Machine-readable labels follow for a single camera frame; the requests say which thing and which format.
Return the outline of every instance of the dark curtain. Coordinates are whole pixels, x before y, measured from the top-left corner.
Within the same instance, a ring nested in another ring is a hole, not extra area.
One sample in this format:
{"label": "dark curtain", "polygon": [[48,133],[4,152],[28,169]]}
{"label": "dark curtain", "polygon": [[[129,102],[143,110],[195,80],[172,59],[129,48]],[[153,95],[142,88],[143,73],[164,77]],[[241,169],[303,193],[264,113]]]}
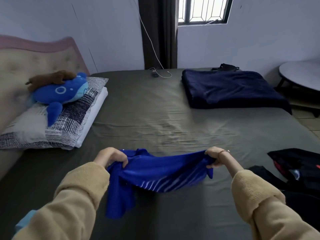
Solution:
{"label": "dark curtain", "polygon": [[[140,16],[163,68],[177,68],[179,0],[139,0]],[[144,67],[161,68],[141,24]]]}

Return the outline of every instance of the folded blanket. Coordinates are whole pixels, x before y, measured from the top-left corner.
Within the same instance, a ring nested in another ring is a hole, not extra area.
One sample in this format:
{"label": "folded blanket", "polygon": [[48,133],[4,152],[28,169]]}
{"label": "folded blanket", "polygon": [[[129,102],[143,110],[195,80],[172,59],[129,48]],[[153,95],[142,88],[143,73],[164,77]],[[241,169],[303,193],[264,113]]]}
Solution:
{"label": "folded blanket", "polygon": [[206,175],[213,177],[213,169],[206,165],[215,159],[205,151],[155,157],[146,149],[122,150],[129,163],[122,168],[121,162],[114,162],[107,168],[110,173],[106,216],[120,218],[135,206],[133,186],[158,193],[178,190],[202,181]]}
{"label": "folded blanket", "polygon": [[257,72],[182,72],[189,104],[195,109],[282,108],[292,114],[289,102]]}

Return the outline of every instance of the hand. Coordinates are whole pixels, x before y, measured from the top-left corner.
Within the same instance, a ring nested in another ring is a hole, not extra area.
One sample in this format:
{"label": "hand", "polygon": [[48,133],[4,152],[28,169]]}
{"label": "hand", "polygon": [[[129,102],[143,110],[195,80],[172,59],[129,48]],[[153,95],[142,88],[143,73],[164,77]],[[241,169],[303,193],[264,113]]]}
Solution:
{"label": "hand", "polygon": [[220,155],[223,153],[222,151],[224,151],[224,149],[216,146],[213,146],[205,151],[205,155],[209,155],[212,158],[216,158],[216,161],[213,164],[207,165],[207,168],[217,168],[221,165],[224,165],[223,160],[220,159]]}
{"label": "hand", "polygon": [[107,167],[115,161],[123,162],[122,167],[124,168],[128,164],[128,157],[113,147],[102,149],[94,159],[94,162],[102,167]]}

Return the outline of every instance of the shirt sleeve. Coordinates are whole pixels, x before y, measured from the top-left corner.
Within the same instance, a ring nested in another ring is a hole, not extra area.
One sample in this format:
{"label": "shirt sleeve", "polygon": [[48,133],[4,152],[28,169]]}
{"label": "shirt sleeve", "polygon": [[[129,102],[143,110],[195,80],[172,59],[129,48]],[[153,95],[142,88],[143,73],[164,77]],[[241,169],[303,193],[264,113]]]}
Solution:
{"label": "shirt sleeve", "polygon": [[13,239],[89,239],[109,177],[106,169],[94,162],[70,171],[58,186],[53,201],[37,210]]}
{"label": "shirt sleeve", "polygon": [[320,239],[320,233],[304,222],[276,187],[249,170],[239,171],[231,185],[240,217],[250,224],[254,240]]}

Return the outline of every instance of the patterned pillow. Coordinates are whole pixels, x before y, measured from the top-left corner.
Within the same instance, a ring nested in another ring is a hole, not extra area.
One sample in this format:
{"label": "patterned pillow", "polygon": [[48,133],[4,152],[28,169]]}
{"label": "patterned pillow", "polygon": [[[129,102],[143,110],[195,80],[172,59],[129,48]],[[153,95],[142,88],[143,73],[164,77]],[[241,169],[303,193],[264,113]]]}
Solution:
{"label": "patterned pillow", "polygon": [[87,77],[88,90],[77,101],[64,104],[57,121],[47,126],[46,105],[35,103],[0,135],[0,149],[73,149],[108,78]]}

